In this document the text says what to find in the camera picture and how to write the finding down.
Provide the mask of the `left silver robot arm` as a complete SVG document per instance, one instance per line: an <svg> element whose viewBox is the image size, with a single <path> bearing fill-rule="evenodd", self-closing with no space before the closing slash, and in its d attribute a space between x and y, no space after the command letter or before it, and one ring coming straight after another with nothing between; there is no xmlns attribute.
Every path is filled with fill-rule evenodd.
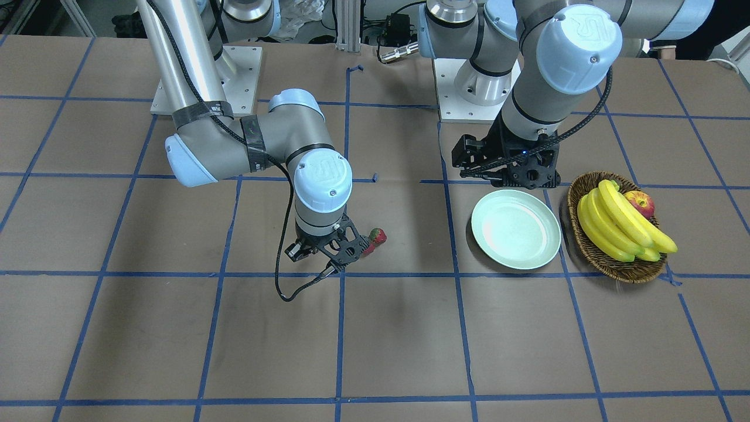
<svg viewBox="0 0 750 422"><path fill-rule="evenodd" d="M477 74L520 74L482 139L463 135L452 165L496 187L554 188L559 143L592 120L609 96L626 38L681 39L712 1L428 1L420 7L421 55L466 59Z"/></svg>

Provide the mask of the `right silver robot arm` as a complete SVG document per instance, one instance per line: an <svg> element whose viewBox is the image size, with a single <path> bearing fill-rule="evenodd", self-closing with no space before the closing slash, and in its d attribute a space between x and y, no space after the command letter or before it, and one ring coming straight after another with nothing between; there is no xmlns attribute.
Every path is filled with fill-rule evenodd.
<svg viewBox="0 0 750 422"><path fill-rule="evenodd" d="M353 171L312 94L286 89L262 115L230 101L231 94L250 98L254 88L239 82L250 69L230 61L229 43L276 32L279 3L139 1L137 8L172 106L176 134L165 149L177 180L195 187L278 166L294 192L297 240L289 258L321 251L327 273L358 261L369 240L345 214Z"/></svg>

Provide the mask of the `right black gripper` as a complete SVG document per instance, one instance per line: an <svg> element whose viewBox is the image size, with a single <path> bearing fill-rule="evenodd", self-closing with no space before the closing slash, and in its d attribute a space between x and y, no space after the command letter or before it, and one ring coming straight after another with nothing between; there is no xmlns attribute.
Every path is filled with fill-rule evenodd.
<svg viewBox="0 0 750 422"><path fill-rule="evenodd" d="M325 227L324 233L312 233L313 227L303 227L302 223L295 223L296 240L285 249L285 254L293 262L317 252L322 252L329 258L329 266L342 271L351 263L363 256L370 247L368 237L359 234L353 221L343 214L332 226Z"/></svg>

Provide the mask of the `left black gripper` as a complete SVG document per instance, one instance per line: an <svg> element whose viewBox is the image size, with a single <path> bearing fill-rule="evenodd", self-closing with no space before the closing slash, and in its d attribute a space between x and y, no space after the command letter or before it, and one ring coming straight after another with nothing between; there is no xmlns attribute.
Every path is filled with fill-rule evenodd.
<svg viewBox="0 0 750 422"><path fill-rule="evenodd" d="M498 115L484 138L464 134L458 139L452 166L461 169L462 178L489 180L494 187L552 189L560 184L558 153L557 131L543 130L524 139L506 128Z"/></svg>

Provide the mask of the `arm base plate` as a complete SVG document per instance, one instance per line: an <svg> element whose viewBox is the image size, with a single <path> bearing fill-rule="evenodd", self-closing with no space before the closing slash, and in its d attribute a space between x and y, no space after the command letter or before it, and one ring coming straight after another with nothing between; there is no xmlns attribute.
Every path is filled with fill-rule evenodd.
<svg viewBox="0 0 750 422"><path fill-rule="evenodd" d="M499 77L482 74L468 59L434 59L433 65L442 122L492 123L520 75L518 62Z"/></svg>
<svg viewBox="0 0 750 422"><path fill-rule="evenodd" d="M166 46L161 46L155 55L162 78L152 100L151 113L171 115L179 108L196 103L174 53L168 53ZM234 117L254 112L262 58L263 49L259 46L223 46L222 55L214 63Z"/></svg>

